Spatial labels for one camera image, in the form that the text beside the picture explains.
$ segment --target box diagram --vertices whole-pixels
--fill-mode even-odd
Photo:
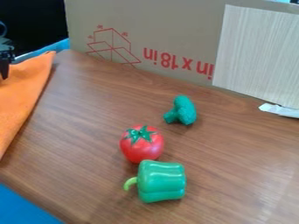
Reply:
[[[94,31],[93,36],[89,36],[92,43],[87,43],[91,51],[87,55],[98,59],[105,59],[121,63],[123,65],[134,66],[141,61],[131,52],[131,42],[128,41],[114,28]]]

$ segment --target blue surface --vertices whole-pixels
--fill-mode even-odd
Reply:
[[[60,223],[63,222],[0,184],[0,224]]]
[[[65,38],[65,39],[63,39],[63,40],[61,40],[61,41],[59,41],[55,44],[45,46],[44,48],[41,48],[41,49],[39,49],[35,52],[28,52],[26,54],[18,56],[12,62],[12,64],[20,63],[24,60],[39,56],[40,54],[45,53],[45,52],[55,51],[55,52],[58,53],[58,52],[61,52],[62,50],[65,50],[65,49],[70,49],[70,40],[69,40],[69,38]]]

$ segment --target wooden table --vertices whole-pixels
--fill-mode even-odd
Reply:
[[[163,121],[178,94],[197,106],[190,127]],[[68,223],[298,223],[299,122],[261,103],[62,52],[1,181]],[[137,166],[118,142],[136,123],[162,131],[159,160],[185,166],[184,199],[143,204],[122,190]]]

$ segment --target toy green pepper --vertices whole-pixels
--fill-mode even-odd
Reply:
[[[150,203],[183,198],[185,183],[181,164],[143,160],[137,177],[128,179],[123,188],[128,191],[131,185],[137,184],[139,198]]]

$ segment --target pepper stem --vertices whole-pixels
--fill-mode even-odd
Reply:
[[[128,191],[128,190],[129,190],[129,187],[130,187],[131,185],[136,184],[136,183],[137,183],[137,177],[133,177],[133,178],[128,179],[128,180],[126,181],[126,183],[124,183],[124,185],[123,185],[123,190]]]

